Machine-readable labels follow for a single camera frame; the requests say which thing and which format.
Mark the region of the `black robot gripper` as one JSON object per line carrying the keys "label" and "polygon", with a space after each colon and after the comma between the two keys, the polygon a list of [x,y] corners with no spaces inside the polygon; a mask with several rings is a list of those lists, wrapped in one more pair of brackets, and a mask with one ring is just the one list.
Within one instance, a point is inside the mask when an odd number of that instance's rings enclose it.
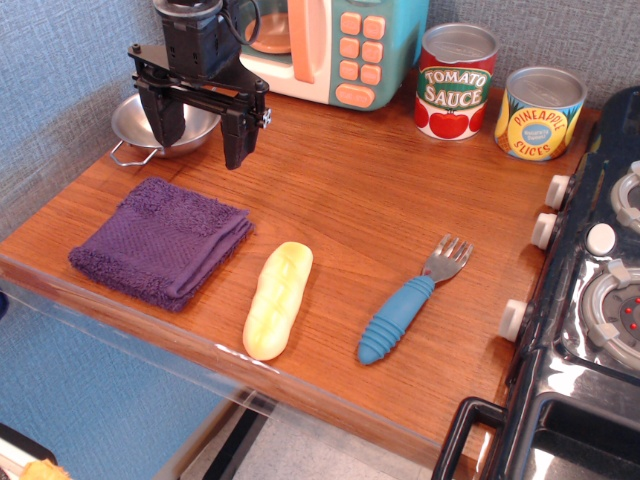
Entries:
{"label": "black robot gripper", "polygon": [[[238,10],[160,10],[162,45],[129,47],[136,62],[137,78],[150,68],[148,83],[157,87],[210,85],[238,92],[248,109],[228,109],[221,115],[225,165],[239,168],[256,147],[259,128],[271,122],[265,106],[269,85],[240,61],[243,46],[257,40],[261,14],[252,15],[255,25],[242,32]],[[184,104],[159,90],[139,86],[139,97],[152,133],[162,147],[173,146],[184,134]]]}

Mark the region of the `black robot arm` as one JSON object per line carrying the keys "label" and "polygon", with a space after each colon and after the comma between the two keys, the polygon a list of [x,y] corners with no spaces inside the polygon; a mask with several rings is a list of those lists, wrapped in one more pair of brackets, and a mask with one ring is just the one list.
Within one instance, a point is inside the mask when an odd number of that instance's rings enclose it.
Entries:
{"label": "black robot arm", "polygon": [[163,147],[185,133],[184,107],[220,117],[226,168],[237,169],[254,152],[259,130],[271,121],[265,103],[268,83],[240,60],[244,45],[257,40],[262,26],[253,1],[255,24],[241,32],[239,1],[155,1],[164,44],[129,48],[133,76],[151,131]]}

